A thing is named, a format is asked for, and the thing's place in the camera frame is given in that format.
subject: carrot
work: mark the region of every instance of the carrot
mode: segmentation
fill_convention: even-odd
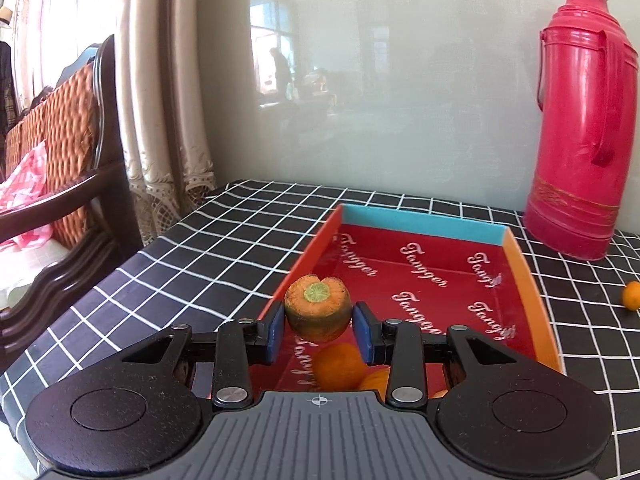
[[[351,320],[349,291],[338,278],[320,281],[302,276],[287,289],[284,311],[293,331],[311,343],[328,343],[340,337]]]

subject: table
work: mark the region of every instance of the table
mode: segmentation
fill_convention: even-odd
[[[257,317],[339,203],[508,225],[548,307],[564,370],[600,394],[614,414],[614,437],[599,473],[640,478],[640,316],[619,305],[622,286],[639,279],[639,236],[617,231],[603,260],[583,263],[534,240],[519,212],[253,180],[216,190],[61,316],[0,378],[2,408],[32,462],[23,421],[37,393],[168,325],[206,332]],[[194,391],[205,396],[209,388],[210,375],[199,366]]]

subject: pink cloth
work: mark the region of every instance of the pink cloth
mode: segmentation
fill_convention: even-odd
[[[47,180],[47,149],[43,140],[24,158],[14,172],[0,184],[0,213],[36,202],[44,193]],[[0,251],[7,247],[21,249],[42,247],[53,234],[51,224],[38,227],[0,244]]]

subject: black circular pad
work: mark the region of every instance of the black circular pad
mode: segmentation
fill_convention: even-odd
[[[84,394],[71,406],[71,416],[88,430],[116,431],[130,426],[146,412],[145,397],[122,388]]]
[[[554,396],[533,390],[516,390],[494,400],[494,415],[507,428],[544,433],[566,419],[566,408]]]
[[[158,366],[89,367],[38,394],[25,419],[42,463],[78,476],[121,477],[184,450],[202,423],[198,399]]]
[[[440,401],[436,423],[461,458],[521,479],[584,471],[611,431],[602,399],[536,363],[480,367]]]

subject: lace curtain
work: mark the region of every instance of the lace curtain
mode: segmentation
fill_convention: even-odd
[[[200,95],[196,0],[17,0],[18,108],[28,108],[86,47],[113,33],[120,134],[148,243],[215,188]]]
[[[120,133],[140,231],[148,242],[215,188],[200,95],[196,0],[168,0],[168,9],[167,0],[120,1]]]

